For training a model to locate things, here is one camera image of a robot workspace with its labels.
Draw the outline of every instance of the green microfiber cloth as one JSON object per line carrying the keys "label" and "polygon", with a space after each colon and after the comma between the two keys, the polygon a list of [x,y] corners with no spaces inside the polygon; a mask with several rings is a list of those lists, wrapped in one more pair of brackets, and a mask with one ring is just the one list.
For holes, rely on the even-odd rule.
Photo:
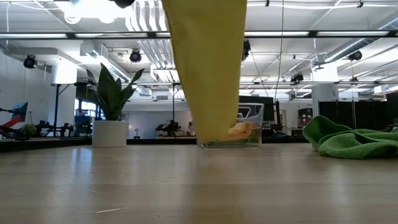
{"label": "green microfiber cloth", "polygon": [[398,133],[353,130],[324,116],[313,118],[303,130],[314,150],[343,159],[385,158],[398,155]]}

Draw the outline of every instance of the ceiling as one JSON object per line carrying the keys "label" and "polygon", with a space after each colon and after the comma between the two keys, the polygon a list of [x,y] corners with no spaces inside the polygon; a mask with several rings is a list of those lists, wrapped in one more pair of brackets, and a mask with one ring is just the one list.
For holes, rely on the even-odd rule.
{"label": "ceiling", "polygon": [[[149,14],[148,0],[146,2],[146,12]],[[82,18],[76,24],[69,24],[64,20],[64,11],[56,9],[67,2],[43,2],[41,5],[54,10],[37,10],[27,7],[40,8],[40,5],[33,1],[18,2],[18,4],[9,5],[8,2],[0,0],[0,32],[7,32],[7,7],[8,24],[10,32],[105,32],[105,31],[129,31],[126,27],[125,18],[117,18],[110,24],[101,22],[98,18]],[[156,25],[161,29],[159,20],[159,3],[154,2],[156,12]],[[323,6],[354,6],[358,1],[347,0],[286,0],[284,4],[284,30],[369,30],[373,26],[391,14],[398,15],[398,0],[376,0],[364,1],[364,7],[348,7],[334,9],[316,9]],[[282,27],[282,4],[280,0],[271,1],[269,7],[265,7],[265,1],[248,1],[248,10],[246,16],[246,30],[281,30]],[[107,14],[101,12],[105,8],[95,9],[97,14]],[[302,62],[303,58],[314,58],[317,54],[327,53],[350,39],[249,39],[251,44],[251,53],[241,67],[241,81],[250,82],[259,78],[259,75],[268,81],[276,81],[278,74],[288,79],[293,73],[288,73],[292,67],[297,66],[303,73],[306,80],[311,79],[311,63],[309,60]],[[80,55],[81,40],[19,40],[10,41],[11,46],[16,47],[53,47],[65,52],[67,55],[75,58],[80,63],[87,63],[85,57]],[[151,61],[148,59],[145,49],[136,40],[93,40],[95,45],[104,45],[109,50],[109,59],[117,63],[125,72],[136,72],[145,68],[150,71]],[[282,53],[279,60],[280,45],[282,44]],[[345,79],[352,76],[384,65],[394,60],[398,60],[398,47],[392,48],[398,44],[397,39],[379,39],[361,49],[363,58],[360,61],[353,62],[351,69],[349,60],[339,60],[338,76],[339,79]],[[140,49],[142,60],[139,63],[131,63],[129,55],[132,49]],[[363,80],[375,80],[382,77],[389,77],[389,80],[398,80],[393,74],[398,74],[397,67],[390,67],[382,70]],[[262,86],[242,86],[242,88],[262,88]]]}

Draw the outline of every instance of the wooden table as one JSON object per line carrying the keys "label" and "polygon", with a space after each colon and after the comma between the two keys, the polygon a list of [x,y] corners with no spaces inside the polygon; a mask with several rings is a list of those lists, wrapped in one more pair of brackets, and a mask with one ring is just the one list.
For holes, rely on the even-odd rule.
{"label": "wooden table", "polygon": [[397,159],[261,148],[0,154],[0,223],[398,223]]}

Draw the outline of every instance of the transparent bin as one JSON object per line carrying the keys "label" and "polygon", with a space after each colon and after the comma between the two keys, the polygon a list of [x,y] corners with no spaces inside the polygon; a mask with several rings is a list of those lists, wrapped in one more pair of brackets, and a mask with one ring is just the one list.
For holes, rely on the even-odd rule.
{"label": "transparent bin", "polygon": [[236,124],[233,128],[229,129],[229,138],[222,141],[206,142],[200,144],[200,146],[209,148],[259,147],[262,138],[263,111],[264,105],[261,103],[240,103]]}

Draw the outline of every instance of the potted plant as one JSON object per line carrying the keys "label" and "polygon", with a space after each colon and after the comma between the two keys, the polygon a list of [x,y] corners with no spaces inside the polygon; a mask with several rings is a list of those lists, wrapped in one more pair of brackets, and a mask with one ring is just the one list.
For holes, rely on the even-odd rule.
{"label": "potted plant", "polygon": [[127,122],[119,121],[122,109],[127,100],[130,99],[134,90],[132,84],[138,80],[144,69],[139,70],[130,84],[122,89],[120,78],[116,81],[101,63],[98,83],[95,82],[94,75],[87,70],[95,96],[101,106],[105,121],[95,121],[93,124],[93,147],[124,147],[126,146]]}

